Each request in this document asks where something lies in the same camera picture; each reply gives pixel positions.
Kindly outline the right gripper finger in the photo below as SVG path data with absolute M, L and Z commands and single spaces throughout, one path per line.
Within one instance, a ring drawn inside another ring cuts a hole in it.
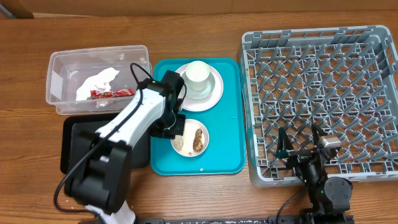
M 289 157 L 289 153 L 294 151 L 294 147 L 285 132 L 284 128 L 279 128 L 278 131 L 278 143 L 275 157 L 278 159 L 284 159 Z
M 319 125 L 317 123 L 312 123 L 311 129 L 312 129 L 314 146 L 318 146 L 320 137 L 326 136 L 326 132 L 324 132 L 324 130 L 322 130 L 322 128 L 319 127 Z

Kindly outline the white rice pile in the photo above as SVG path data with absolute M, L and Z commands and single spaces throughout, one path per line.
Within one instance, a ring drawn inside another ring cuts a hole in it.
M 177 150 L 185 155 L 193 155 L 193 140 L 195 137 L 196 127 L 193 124 L 186 124 L 182 136 L 177 136 Z

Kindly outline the small pink bowl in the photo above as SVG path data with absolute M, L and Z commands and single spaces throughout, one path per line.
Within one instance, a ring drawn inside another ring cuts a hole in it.
M 204 124 L 195 119 L 186 119 L 182 135 L 171 140 L 173 149 L 184 157 L 196 157 L 204 153 L 210 135 Z

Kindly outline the brown food piece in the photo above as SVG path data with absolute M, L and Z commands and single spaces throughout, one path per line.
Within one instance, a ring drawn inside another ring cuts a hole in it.
M 193 140 L 193 151 L 194 152 L 200 152 L 203 149 L 202 136 L 203 136 L 202 129 L 197 129 L 195 131 L 195 137 Z

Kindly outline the red snack wrapper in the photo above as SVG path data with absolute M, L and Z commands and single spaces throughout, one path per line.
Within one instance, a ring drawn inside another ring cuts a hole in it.
M 116 91 L 100 91 L 91 90 L 91 99 L 119 98 L 134 95 L 134 91 L 130 88 L 120 89 Z

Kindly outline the white napkin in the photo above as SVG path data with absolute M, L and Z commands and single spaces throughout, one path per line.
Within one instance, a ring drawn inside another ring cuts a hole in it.
M 110 91 L 110 82 L 119 74 L 119 70 L 113 67 L 106 68 L 99 74 L 87 78 L 81 87 L 76 91 L 76 100 L 87 100 L 91 96 L 91 90 Z

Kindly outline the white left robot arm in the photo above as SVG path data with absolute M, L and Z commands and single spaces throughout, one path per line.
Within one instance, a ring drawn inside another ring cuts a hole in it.
M 183 134 L 185 115 L 178 111 L 186 89 L 179 73 L 166 71 L 161 81 L 139 82 L 132 101 L 114 119 L 94 132 L 72 135 L 68 169 L 58 186 L 98 217 L 98 223 L 135 223 L 127 205 L 131 170 L 141 139 L 173 139 Z

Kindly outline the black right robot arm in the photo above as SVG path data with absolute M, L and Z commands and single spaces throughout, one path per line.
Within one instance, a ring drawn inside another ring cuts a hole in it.
M 352 183 L 342 177 L 328 177 L 325 164 L 341 149 L 338 136 L 327 134 L 319 125 L 311 125 L 314 147 L 296 151 L 285 132 L 279 128 L 275 157 L 286 159 L 285 167 L 295 170 L 305 184 L 305 190 L 286 201 L 275 216 L 276 223 L 354 223 L 347 216 L 353 193 Z M 293 200 L 307 194 L 310 208 L 304 208 L 296 216 L 282 216 L 283 209 Z

